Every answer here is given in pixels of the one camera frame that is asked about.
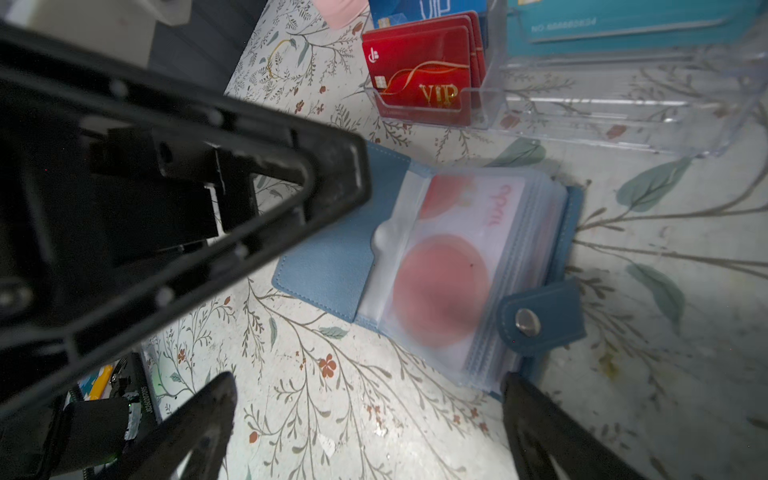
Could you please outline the teal VIP card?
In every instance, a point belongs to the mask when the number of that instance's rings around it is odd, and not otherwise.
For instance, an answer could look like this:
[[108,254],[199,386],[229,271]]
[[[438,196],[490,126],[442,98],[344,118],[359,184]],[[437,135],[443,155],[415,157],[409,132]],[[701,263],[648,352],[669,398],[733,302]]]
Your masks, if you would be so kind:
[[730,43],[765,1],[510,1],[507,54],[544,57]]

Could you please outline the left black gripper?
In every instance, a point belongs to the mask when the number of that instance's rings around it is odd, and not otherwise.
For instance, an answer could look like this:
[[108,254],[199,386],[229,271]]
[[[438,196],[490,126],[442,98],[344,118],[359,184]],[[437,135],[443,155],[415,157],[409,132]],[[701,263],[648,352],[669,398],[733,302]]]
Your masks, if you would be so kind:
[[363,205],[365,141],[1,27],[1,415]]

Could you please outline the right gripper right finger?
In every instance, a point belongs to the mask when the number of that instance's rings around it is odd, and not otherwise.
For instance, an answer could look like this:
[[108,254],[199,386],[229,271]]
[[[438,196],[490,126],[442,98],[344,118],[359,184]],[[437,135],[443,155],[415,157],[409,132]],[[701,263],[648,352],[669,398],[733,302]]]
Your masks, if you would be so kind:
[[520,479],[640,479],[534,384],[517,373],[502,384],[503,422]]

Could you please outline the red VIP card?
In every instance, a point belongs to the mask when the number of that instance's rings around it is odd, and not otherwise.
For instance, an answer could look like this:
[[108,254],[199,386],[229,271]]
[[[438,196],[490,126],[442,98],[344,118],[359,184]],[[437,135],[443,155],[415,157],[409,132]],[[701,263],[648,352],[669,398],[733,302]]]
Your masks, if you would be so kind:
[[367,93],[380,116],[463,127],[471,123],[485,78],[480,19],[468,11],[370,29],[362,49]]

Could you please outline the pink white circle card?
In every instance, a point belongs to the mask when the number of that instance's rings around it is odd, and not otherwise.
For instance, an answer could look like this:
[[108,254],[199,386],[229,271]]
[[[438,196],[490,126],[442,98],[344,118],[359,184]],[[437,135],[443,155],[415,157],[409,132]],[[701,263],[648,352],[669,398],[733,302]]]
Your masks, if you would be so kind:
[[531,190],[522,176],[435,176],[394,275],[383,332],[445,374],[461,372]]

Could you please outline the pink pencil cup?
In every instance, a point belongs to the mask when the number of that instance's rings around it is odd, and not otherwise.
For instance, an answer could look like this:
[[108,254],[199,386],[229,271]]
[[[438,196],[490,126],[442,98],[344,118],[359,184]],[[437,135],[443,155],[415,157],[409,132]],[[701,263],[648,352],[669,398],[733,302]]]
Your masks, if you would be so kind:
[[367,0],[312,0],[311,3],[327,26],[334,30],[350,24],[368,7]]

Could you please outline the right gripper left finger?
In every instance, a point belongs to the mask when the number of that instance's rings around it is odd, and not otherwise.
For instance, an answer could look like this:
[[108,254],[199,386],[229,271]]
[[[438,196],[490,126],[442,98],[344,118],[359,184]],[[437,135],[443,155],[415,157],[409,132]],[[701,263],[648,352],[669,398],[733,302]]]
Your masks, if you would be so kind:
[[100,472],[99,479],[216,479],[227,453],[237,406],[235,377],[213,378],[159,427]]

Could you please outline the blue VIP card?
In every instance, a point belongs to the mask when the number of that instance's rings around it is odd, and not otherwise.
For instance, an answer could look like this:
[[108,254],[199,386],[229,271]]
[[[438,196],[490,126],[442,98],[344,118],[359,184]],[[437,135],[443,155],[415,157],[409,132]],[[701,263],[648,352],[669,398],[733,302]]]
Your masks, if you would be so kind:
[[486,0],[369,0],[368,4],[376,28],[487,11]]

